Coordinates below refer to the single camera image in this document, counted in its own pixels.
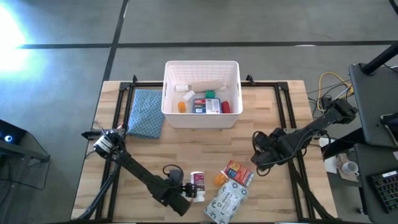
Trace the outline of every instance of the white bottle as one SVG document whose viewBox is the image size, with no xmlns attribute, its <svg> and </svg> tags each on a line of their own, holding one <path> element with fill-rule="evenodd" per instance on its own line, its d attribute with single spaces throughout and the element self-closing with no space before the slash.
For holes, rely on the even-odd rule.
<svg viewBox="0 0 398 224">
<path fill-rule="evenodd" d="M 191 173 L 191 184 L 197 185 L 197 197 L 193 199 L 193 202 L 204 202 L 205 201 L 205 173 L 195 171 Z"/>
</svg>

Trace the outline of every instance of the blue towel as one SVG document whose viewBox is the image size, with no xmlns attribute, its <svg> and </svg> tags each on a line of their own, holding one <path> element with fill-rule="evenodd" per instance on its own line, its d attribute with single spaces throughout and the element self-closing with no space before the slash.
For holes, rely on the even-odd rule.
<svg viewBox="0 0 398 224">
<path fill-rule="evenodd" d="M 160 138 L 164 120 L 161 107 L 161 91 L 136 90 L 127 133 L 142 139 Z"/>
</svg>

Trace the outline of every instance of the plastic container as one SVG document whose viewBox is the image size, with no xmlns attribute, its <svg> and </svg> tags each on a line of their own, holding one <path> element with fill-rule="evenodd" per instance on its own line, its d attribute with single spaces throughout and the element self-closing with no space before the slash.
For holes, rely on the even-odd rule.
<svg viewBox="0 0 398 224">
<path fill-rule="evenodd" d="M 191 173 L 191 184 L 197 185 L 197 197 L 193 199 L 193 202 L 204 202 L 205 201 L 205 173 L 195 171 Z"/>
<path fill-rule="evenodd" d="M 178 112 L 178 103 L 185 92 L 176 92 L 176 85 L 191 85 L 195 82 L 219 80 L 226 87 L 216 91 L 216 97 L 228 101 L 229 114 L 195 114 Z M 204 98 L 205 93 L 196 93 L 193 98 Z M 186 108 L 192 108 L 186 102 Z M 165 66 L 162 112 L 174 128 L 230 128 L 243 111 L 239 65 L 234 61 L 169 61 Z"/>
</svg>

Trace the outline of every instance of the wooden table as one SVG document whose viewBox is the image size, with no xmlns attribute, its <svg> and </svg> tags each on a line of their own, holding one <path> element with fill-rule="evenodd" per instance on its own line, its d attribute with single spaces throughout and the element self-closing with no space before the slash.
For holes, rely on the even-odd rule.
<svg viewBox="0 0 398 224">
<path fill-rule="evenodd" d="M 119 83 L 104 82 L 95 116 L 95 123 L 104 128 L 111 128 Z M 301 128 L 312 120 L 304 82 L 288 83 L 297 126 Z M 253 155 L 253 132 L 263 131 L 269 134 L 280 126 L 275 92 L 271 87 L 243 87 L 243 108 L 243 113 L 231 129 L 174 129 L 165 120 L 160 139 L 146 140 L 127 136 L 126 147 L 129 153 L 155 175 L 164 177 L 163 166 L 178 164 L 184 170 L 185 183 L 190 181 L 189 173 L 204 171 L 206 202 L 192 203 L 188 212 L 180 217 L 170 207 L 163 207 L 156 202 L 144 184 L 122 169 L 114 222 L 210 222 L 210 217 L 203 213 L 203 209 L 218 190 L 213 185 L 215 175 L 219 174 L 231 159 L 255 171 L 255 165 L 250 162 Z M 119 123 L 122 123 L 123 111 L 124 108 L 121 109 Z M 87 151 L 91 150 L 92 142 L 89 143 Z M 336 208 L 320 149 L 309 147 L 304 161 L 312 192 L 326 210 L 336 217 Z M 104 159 L 95 153 L 85 160 L 72 218 L 82 214 L 98 193 L 104 163 Z M 248 190 L 248 198 L 242 203 L 232 222 L 297 220 L 287 164 L 274 166 L 265 177 L 256 174 Z M 300 198 L 306 214 L 302 192 Z M 104 211 L 108 209 L 108 200 L 109 198 L 106 198 Z"/>
</svg>

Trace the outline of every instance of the gray floor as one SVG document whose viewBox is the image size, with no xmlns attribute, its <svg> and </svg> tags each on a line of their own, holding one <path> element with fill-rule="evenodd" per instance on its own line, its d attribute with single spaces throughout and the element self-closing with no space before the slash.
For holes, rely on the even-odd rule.
<svg viewBox="0 0 398 224">
<path fill-rule="evenodd" d="M 0 41 L 14 41 L 20 35 L 23 38 L 17 44 L 111 43 L 121 4 L 122 0 L 0 0 L 0 13 L 8 12 L 5 17 L 14 21 Z M 397 20 L 386 0 L 130 0 L 120 43 L 394 40 L 398 39 Z M 258 80 L 304 80 L 307 90 L 313 91 L 323 72 L 333 71 L 347 80 L 349 64 L 368 62 L 385 48 L 118 49 L 110 80 L 130 80 L 133 74 L 139 80 L 162 80 L 168 60 L 235 60 L 242 78 L 251 74 Z M 0 52 L 0 119 L 30 131 L 52 161 L 46 188 L 21 187 L 8 223 L 70 218 L 87 145 L 80 133 L 91 126 L 108 55 L 109 49 Z M 323 86 L 337 82 L 326 76 Z M 317 93 L 309 96 L 316 98 Z M 358 126 L 358 120 L 336 125 L 330 135 L 339 137 Z M 42 177 L 44 168 L 35 168 L 34 177 Z M 41 186 L 43 180 L 30 174 L 25 181 Z M 355 212 L 360 206 L 356 188 L 341 185 L 334 177 L 331 186 L 340 218 L 368 221 Z"/>
</svg>

